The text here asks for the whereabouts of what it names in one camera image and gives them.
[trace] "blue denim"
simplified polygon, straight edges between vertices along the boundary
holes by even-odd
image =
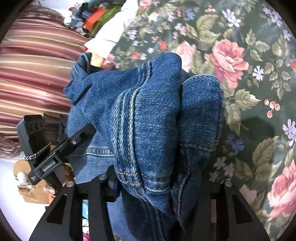
[[[168,240],[176,222],[185,228],[197,204],[201,171],[219,139],[219,82],[208,74],[183,81],[174,53],[128,71],[95,72],[90,56],[80,56],[64,89],[73,104],[67,134],[87,123],[97,129],[91,143],[70,158],[76,182],[114,164],[127,193],[113,210],[108,206],[113,231],[126,240],[131,234],[137,240]]]

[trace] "white surface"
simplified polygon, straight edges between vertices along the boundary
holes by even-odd
[[[0,208],[22,241],[28,241],[38,221],[45,212],[44,204],[27,203],[17,190],[13,175],[14,161],[0,159]]]
[[[77,2],[83,3],[89,1],[90,0],[39,0],[43,7],[64,10],[69,10],[69,7],[73,7]]]
[[[111,50],[118,43],[122,33],[134,20],[138,8],[137,0],[126,0],[120,12],[105,23],[96,37],[85,43],[84,46],[93,53],[107,58]]]
[[[25,154],[23,152],[21,152],[19,156],[14,157],[14,158],[7,158],[5,160],[9,161],[9,162],[16,163],[18,160],[24,159],[24,158],[25,158]]]

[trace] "black metal bracket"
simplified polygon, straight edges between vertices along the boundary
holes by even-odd
[[[96,129],[92,124],[88,124],[50,152],[49,148],[43,150],[43,147],[47,145],[43,123],[41,115],[26,115],[17,125],[17,133],[25,155],[37,156],[28,160],[31,167],[28,178],[32,185],[36,185],[44,179],[57,192],[60,192],[62,183],[55,174],[55,170],[65,165],[67,157],[78,146],[90,141]]]
[[[199,195],[182,241],[210,240],[211,199],[216,200],[216,241],[270,241],[257,215],[231,181],[220,184],[202,179]]]
[[[114,165],[87,183],[69,181],[50,204],[29,241],[83,241],[82,201],[89,201],[91,241],[114,241],[107,202],[115,202],[121,184]]]

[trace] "dark green floral blanket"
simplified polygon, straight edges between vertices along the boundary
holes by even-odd
[[[296,210],[296,41],[259,0],[141,0],[109,55],[125,70],[167,52],[190,74],[214,74],[224,123],[206,174],[231,180],[277,240]]]

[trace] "pink rose print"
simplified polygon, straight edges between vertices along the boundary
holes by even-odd
[[[228,39],[216,41],[212,48],[210,58],[215,66],[216,76],[221,82],[226,79],[231,89],[238,86],[237,80],[242,79],[242,71],[249,69],[249,64],[243,60],[243,53],[244,48]]]
[[[290,63],[291,68],[293,69],[293,71],[296,73],[296,59],[293,59]]]
[[[274,180],[267,197],[269,205],[273,207],[269,214],[269,220],[274,219],[281,213],[288,216],[296,210],[296,166],[294,160]]]
[[[152,4],[152,0],[142,0],[140,3],[139,3],[139,8],[147,8],[147,7],[150,7],[150,5]]]
[[[196,46],[194,44],[190,45],[188,42],[183,41],[175,48],[172,53],[176,53],[181,57],[182,69],[189,72],[192,68],[193,55]]]

